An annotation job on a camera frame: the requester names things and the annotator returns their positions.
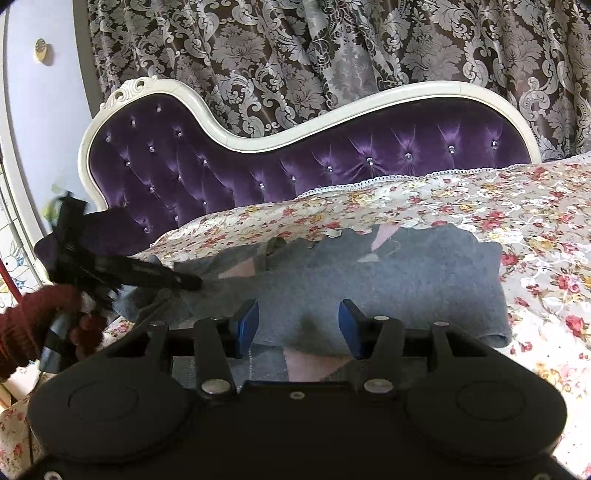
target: bed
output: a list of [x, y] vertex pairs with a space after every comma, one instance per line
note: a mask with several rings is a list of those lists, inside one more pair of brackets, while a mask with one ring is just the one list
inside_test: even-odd
[[[555, 456], [585, 478], [590, 161], [541, 164], [519, 113], [467, 83], [388, 90], [246, 139], [221, 128], [182, 83], [144, 77], [113, 92], [82, 141], [80, 178], [99, 210], [85, 217], [83, 243], [172, 265], [274, 236], [315, 240], [377, 223], [448, 222], [497, 241], [514, 336], [502, 352], [564, 395], [569, 421]], [[51, 238], [35, 251], [51, 262]], [[130, 327], [117, 320], [105, 343]], [[40, 455], [24, 440], [26, 409], [27, 399], [0, 419], [9, 476]]]

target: black handle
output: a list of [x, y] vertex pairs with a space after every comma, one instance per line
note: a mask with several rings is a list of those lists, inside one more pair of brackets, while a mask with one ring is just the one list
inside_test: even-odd
[[78, 324], [79, 313], [60, 312], [53, 321], [43, 350], [41, 351], [39, 370], [57, 374], [77, 362], [76, 346], [70, 341], [70, 332]]

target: wall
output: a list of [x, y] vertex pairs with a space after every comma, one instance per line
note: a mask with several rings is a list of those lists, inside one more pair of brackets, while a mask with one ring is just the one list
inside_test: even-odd
[[[49, 65], [33, 60], [38, 38]], [[18, 0], [7, 15], [4, 81], [12, 142], [33, 209], [41, 218], [54, 184], [89, 200], [77, 154], [91, 120], [78, 61], [72, 0]], [[47, 224], [41, 220], [47, 232]]]

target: round black pad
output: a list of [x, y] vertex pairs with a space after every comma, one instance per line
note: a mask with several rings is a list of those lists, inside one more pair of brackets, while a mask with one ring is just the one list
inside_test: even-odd
[[448, 455], [513, 463], [549, 453], [566, 405], [548, 382], [509, 359], [458, 358], [409, 391], [410, 420]]
[[118, 463], [151, 453], [187, 417], [189, 397], [142, 359], [107, 358], [70, 367], [31, 397], [28, 415], [47, 453]]

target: white carved headboard frame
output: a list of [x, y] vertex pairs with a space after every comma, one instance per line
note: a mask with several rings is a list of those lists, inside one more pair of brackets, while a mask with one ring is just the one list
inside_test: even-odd
[[532, 163], [541, 163], [538, 143], [528, 124], [519, 111], [503, 97], [484, 87], [465, 82], [442, 80], [420, 82], [374, 93], [335, 110], [313, 118], [301, 125], [262, 138], [239, 137], [218, 123], [205, 101], [190, 87], [178, 80], [140, 77], [128, 80], [115, 90], [100, 106], [99, 113], [92, 119], [86, 130], [78, 155], [78, 172], [82, 185], [96, 204], [98, 211], [106, 210], [107, 203], [92, 178], [89, 168], [89, 151], [95, 135], [101, 126], [127, 104], [154, 93], [167, 93], [182, 102], [197, 119], [204, 132], [220, 145], [243, 153], [274, 150], [297, 142], [319, 131], [334, 127], [366, 113], [380, 110], [399, 103], [435, 97], [466, 98], [484, 103], [503, 115], [521, 134]]

